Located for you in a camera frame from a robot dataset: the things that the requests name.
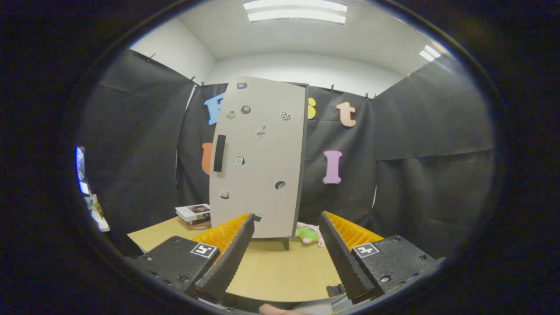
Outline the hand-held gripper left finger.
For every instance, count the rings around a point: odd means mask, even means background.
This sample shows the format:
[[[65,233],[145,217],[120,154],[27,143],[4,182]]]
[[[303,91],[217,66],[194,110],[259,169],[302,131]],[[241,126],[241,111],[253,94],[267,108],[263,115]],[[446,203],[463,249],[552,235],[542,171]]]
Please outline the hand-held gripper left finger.
[[[134,259],[138,271],[177,292],[222,302],[255,231],[246,213],[186,239],[174,235]]]

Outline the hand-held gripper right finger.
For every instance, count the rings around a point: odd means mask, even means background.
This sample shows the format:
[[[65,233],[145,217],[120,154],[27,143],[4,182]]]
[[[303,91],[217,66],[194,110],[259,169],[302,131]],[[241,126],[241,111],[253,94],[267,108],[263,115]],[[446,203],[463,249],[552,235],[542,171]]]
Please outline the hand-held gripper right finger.
[[[430,277],[446,261],[445,257],[434,259],[404,236],[383,238],[328,211],[321,213],[319,229],[354,304],[398,292]]]

